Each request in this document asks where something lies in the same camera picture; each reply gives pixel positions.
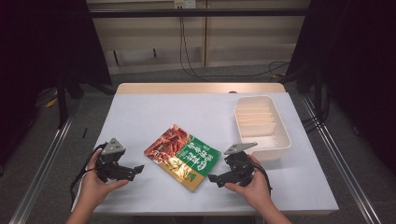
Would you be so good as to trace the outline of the black horizontal bar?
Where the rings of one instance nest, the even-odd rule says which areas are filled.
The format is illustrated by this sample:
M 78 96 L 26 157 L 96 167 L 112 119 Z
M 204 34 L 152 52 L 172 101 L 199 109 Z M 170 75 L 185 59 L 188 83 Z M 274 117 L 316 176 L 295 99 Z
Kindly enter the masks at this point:
M 91 10 L 93 18 L 167 18 L 167 17 L 249 17 L 249 16 L 307 16 L 305 8 L 282 9 L 148 9 L 148 10 Z

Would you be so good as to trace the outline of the wall power socket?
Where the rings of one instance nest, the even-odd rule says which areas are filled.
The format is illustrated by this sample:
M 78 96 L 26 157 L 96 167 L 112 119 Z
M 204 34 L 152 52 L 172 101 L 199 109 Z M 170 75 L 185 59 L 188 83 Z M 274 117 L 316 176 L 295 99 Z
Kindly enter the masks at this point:
M 194 9 L 196 8 L 196 0 L 174 0 L 176 9 Z

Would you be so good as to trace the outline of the green and red food packet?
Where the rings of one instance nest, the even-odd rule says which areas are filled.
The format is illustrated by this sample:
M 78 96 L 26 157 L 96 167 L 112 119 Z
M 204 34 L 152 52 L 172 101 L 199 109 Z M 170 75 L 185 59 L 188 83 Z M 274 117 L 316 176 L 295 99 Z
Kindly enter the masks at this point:
M 194 191 L 215 167 L 221 153 L 176 124 L 144 154 L 185 188 Z

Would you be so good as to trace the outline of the white table mat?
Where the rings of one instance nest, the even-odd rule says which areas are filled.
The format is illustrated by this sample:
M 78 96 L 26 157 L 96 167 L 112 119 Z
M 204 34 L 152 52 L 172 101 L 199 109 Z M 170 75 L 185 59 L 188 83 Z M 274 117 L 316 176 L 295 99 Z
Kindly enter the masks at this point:
M 188 190 L 148 159 L 144 151 L 171 125 L 224 151 L 239 142 L 234 108 L 238 93 L 118 94 L 97 139 L 116 138 L 125 146 L 121 164 L 143 166 L 127 186 L 111 192 L 95 212 L 116 216 L 252 216 L 242 196 L 208 179 Z M 328 215 L 338 204 L 307 138 L 296 109 L 285 92 L 272 94 L 291 145 L 277 161 L 263 163 L 277 208 L 288 214 Z

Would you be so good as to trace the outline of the person's left hand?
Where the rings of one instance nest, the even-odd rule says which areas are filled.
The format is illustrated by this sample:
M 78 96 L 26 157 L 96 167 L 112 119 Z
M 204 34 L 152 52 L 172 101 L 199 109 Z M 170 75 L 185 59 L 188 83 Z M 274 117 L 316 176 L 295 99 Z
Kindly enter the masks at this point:
M 100 203 L 102 203 L 106 196 L 116 190 L 126 186 L 129 181 L 122 179 L 116 182 L 107 184 L 99 179 L 95 171 L 95 162 L 101 149 L 98 149 L 88 163 L 88 171 L 82 179 L 80 194 L 78 202 L 75 206 L 76 212 L 89 212 L 91 213 Z

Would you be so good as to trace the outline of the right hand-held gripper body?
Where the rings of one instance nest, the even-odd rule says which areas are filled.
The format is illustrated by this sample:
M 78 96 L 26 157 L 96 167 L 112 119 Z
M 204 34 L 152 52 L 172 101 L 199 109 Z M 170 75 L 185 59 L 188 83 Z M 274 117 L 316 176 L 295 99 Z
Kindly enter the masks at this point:
M 215 176 L 215 182 L 219 188 L 222 188 L 226 183 L 238 183 L 245 187 L 251 182 L 254 166 L 245 150 L 255 146 L 257 146 L 256 142 L 232 144 L 224 152 L 226 155 L 224 160 L 230 166 L 230 171 Z

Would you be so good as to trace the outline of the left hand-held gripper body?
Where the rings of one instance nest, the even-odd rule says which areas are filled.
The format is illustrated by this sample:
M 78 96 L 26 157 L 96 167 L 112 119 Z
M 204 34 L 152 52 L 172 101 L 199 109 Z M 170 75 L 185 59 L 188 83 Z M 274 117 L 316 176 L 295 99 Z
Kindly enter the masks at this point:
M 110 139 L 98 148 L 101 152 L 96 159 L 95 170 L 100 180 L 105 183 L 108 180 L 134 180 L 134 169 L 119 165 L 126 148 L 116 138 Z

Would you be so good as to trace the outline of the black metal stand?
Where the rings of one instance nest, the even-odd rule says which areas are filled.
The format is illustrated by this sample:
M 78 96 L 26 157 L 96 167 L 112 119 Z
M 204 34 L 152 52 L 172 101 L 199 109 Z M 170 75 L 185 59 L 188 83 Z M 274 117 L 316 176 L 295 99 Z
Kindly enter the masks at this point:
M 62 128 L 68 119 L 64 77 L 62 73 L 57 78 L 57 99 L 59 106 L 59 128 Z

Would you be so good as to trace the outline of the white plastic divided container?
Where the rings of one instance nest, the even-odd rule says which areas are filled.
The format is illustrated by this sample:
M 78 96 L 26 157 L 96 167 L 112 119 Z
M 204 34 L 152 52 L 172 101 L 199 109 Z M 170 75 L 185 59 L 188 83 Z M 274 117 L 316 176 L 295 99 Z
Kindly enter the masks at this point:
M 259 161 L 280 159 L 291 146 L 289 134 L 270 96 L 242 97 L 234 107 L 242 143 L 256 143 L 246 149 Z

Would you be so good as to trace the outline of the aluminium floor rail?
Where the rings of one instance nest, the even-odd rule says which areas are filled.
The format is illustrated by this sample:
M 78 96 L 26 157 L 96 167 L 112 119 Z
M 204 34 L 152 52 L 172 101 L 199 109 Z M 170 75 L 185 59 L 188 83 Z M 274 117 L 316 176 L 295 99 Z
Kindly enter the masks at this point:
M 38 170 L 35 173 L 35 177 L 32 180 L 29 188 L 23 194 L 13 216 L 11 217 L 8 224 L 25 224 L 30 213 L 35 205 L 36 199 L 42 190 L 44 183 L 50 172 L 50 168 L 54 163 L 54 160 L 66 138 L 70 126 L 74 120 L 74 117 L 78 109 L 72 110 L 71 114 L 66 118 L 66 121 L 61 128 L 56 132 L 51 145 L 49 146 L 47 153 L 41 162 Z
M 358 206 L 359 210 L 363 218 L 365 219 L 367 224 L 382 224 L 380 218 L 378 217 L 372 203 L 367 197 L 366 193 L 362 189 L 361 185 L 357 181 L 353 172 L 349 168 L 347 161 L 342 155 L 339 147 L 335 143 L 331 133 L 329 132 L 326 124 L 323 121 L 318 119 L 317 113 L 315 112 L 314 103 L 312 100 L 304 96 L 303 102 L 306 107 L 307 112 L 309 113 L 310 118 L 315 123 L 315 128 L 318 131 L 323 143 L 326 148 L 329 150 L 335 165 L 340 172 L 341 176 L 346 183 L 346 186 L 352 195 L 355 204 Z

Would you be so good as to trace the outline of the person's right hand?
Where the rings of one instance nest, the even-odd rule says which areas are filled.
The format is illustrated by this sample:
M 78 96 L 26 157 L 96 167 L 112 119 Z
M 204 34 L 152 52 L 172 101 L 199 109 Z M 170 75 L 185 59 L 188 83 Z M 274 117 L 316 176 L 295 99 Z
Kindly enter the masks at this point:
M 243 196 L 255 210 L 261 203 L 272 203 L 265 176 L 258 169 L 255 169 L 252 180 L 247 186 L 241 187 L 234 183 L 226 183 L 225 188 Z

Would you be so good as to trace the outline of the black curtain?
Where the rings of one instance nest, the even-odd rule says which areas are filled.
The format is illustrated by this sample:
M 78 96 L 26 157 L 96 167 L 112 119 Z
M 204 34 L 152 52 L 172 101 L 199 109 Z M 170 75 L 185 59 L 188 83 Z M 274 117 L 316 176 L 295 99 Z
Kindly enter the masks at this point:
M 112 83 L 89 13 L 88 0 L 0 0 L 0 175 L 41 91 Z
M 396 175 L 396 0 L 310 0 L 287 71 L 316 76 Z

